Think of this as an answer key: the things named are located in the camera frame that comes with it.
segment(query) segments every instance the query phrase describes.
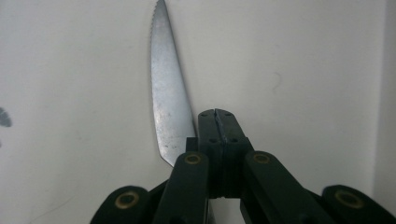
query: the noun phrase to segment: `steel blade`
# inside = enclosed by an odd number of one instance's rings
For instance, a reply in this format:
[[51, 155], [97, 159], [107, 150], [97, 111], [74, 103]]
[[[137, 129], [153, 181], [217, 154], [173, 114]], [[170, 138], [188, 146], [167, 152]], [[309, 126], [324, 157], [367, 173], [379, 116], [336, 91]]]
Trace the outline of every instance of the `steel blade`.
[[184, 87], [165, 2], [158, 1], [151, 30], [151, 85], [160, 154], [174, 166], [194, 137], [190, 103]]

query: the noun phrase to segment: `white background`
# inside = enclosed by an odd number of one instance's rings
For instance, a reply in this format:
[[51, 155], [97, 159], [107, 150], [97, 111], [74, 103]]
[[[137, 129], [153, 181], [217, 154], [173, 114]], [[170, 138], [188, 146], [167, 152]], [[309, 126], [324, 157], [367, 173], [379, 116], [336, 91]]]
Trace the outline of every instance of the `white background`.
[[[344, 184], [396, 215], [396, 4], [167, 2], [193, 116], [234, 113], [307, 189]], [[89, 223], [171, 173], [153, 127], [155, 1], [0, 1], [0, 223]], [[242, 223], [238, 201], [213, 202]]]

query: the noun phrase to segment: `pivot screw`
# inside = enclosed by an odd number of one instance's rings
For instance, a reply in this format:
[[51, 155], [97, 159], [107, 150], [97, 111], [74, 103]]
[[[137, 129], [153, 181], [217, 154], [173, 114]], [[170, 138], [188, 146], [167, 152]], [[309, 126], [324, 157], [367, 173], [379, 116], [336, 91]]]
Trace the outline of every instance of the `pivot screw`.
[[127, 209], [135, 206], [138, 201], [139, 195], [136, 192], [130, 190], [119, 195], [119, 197], [116, 199], [115, 205], [119, 209]]
[[334, 196], [339, 203], [347, 207], [360, 209], [364, 206], [363, 200], [349, 191], [339, 189]]
[[270, 162], [270, 158], [264, 154], [254, 154], [253, 160], [257, 163], [266, 164]]
[[195, 154], [191, 154], [186, 156], [186, 158], [184, 159], [184, 162], [191, 164], [191, 165], [195, 165], [201, 162], [201, 157]]

